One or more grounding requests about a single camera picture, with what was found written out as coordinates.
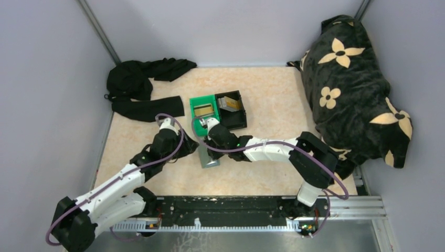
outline flower center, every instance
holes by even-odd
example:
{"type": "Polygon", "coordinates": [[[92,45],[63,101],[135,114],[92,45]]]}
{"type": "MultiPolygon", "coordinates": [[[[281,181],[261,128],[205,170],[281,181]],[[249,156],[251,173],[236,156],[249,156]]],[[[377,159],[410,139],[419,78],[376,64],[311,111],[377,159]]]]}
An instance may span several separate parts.
{"type": "Polygon", "coordinates": [[[401,120],[401,119],[405,118],[404,114],[399,114],[399,113],[395,114],[394,116],[397,118],[397,120],[401,120]]]}

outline wooden tabletop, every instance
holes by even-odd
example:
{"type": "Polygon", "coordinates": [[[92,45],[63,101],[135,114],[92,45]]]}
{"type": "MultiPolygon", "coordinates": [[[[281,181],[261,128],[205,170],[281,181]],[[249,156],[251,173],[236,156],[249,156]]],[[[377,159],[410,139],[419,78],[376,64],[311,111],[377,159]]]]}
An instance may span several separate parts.
{"type": "MultiPolygon", "coordinates": [[[[298,137],[302,131],[318,135],[295,68],[196,68],[173,82],[151,81],[152,100],[181,96],[185,116],[177,120],[190,136],[189,98],[235,90],[240,91],[247,114],[247,128],[233,130],[236,135],[267,139],[298,137]]],[[[115,113],[95,186],[122,169],[158,131],[156,123],[134,121],[115,113]]],[[[195,152],[166,164],[145,186],[156,195],[295,195],[303,182],[291,164],[236,162],[226,156],[220,162],[220,166],[203,169],[195,152]]],[[[343,183],[351,195],[357,194],[352,176],[343,183]]],[[[330,189],[344,194],[336,184],[330,189]]]]}

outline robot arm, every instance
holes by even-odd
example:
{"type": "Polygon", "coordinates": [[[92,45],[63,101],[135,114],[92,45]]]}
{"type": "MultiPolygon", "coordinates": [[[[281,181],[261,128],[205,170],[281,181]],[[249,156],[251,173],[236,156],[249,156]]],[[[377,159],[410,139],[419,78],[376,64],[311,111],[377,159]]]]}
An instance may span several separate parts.
{"type": "MultiPolygon", "coordinates": [[[[295,202],[296,206],[301,206],[303,211],[310,211],[317,197],[322,194],[322,190],[331,184],[331,176],[320,168],[314,159],[334,172],[338,156],[309,132],[303,132],[297,138],[278,141],[260,139],[251,135],[237,137],[215,118],[201,120],[201,124],[207,127],[208,133],[204,142],[210,147],[224,150],[244,149],[228,152],[231,159],[247,162],[270,160],[291,163],[304,179],[295,202]]],[[[208,153],[214,160],[223,156],[221,152],[212,149],[208,149],[208,153]]]]}
{"type": "Polygon", "coordinates": [[[183,143],[173,159],[193,153],[198,143],[185,131],[176,130],[170,118],[164,119],[153,143],[145,146],[115,176],[84,195],[59,201],[51,234],[68,251],[84,251],[110,226],[140,213],[154,213],[156,196],[142,185],[162,171],[168,161],[166,158],[178,147],[182,134],[183,143]]]}

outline metal pole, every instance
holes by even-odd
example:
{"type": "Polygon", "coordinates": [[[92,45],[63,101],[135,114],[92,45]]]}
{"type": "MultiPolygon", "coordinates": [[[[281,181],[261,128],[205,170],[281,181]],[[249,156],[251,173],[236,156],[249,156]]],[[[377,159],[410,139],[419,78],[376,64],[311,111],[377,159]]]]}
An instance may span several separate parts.
{"type": "Polygon", "coordinates": [[[357,13],[355,14],[354,18],[356,20],[362,21],[363,17],[365,16],[365,12],[372,1],[373,0],[363,0],[362,4],[360,5],[360,8],[358,8],[357,13]]]}
{"type": "Polygon", "coordinates": [[[83,9],[83,11],[85,12],[88,20],[90,21],[91,25],[93,26],[93,29],[96,31],[97,35],[99,36],[99,38],[102,41],[105,48],[107,49],[108,54],[110,54],[114,63],[116,65],[121,63],[121,59],[119,58],[118,54],[114,50],[110,41],[108,40],[108,37],[106,36],[105,32],[103,31],[102,27],[99,24],[99,21],[97,20],[96,16],[94,15],[93,11],[91,10],[90,5],[88,5],[86,0],[77,0],[77,2],[79,3],[79,5],[83,9]]]}

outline plush pillow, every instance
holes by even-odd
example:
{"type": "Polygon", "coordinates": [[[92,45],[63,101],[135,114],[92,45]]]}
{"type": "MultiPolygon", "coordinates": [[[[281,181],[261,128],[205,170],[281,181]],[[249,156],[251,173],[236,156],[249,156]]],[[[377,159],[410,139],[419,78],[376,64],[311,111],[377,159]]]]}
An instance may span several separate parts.
{"type": "Polygon", "coordinates": [[[409,114],[389,101],[390,84],[380,72],[363,25],[346,15],[321,23],[321,35],[300,61],[316,129],[339,154],[336,169],[348,177],[368,159],[402,168],[412,125],[409,114]]]}

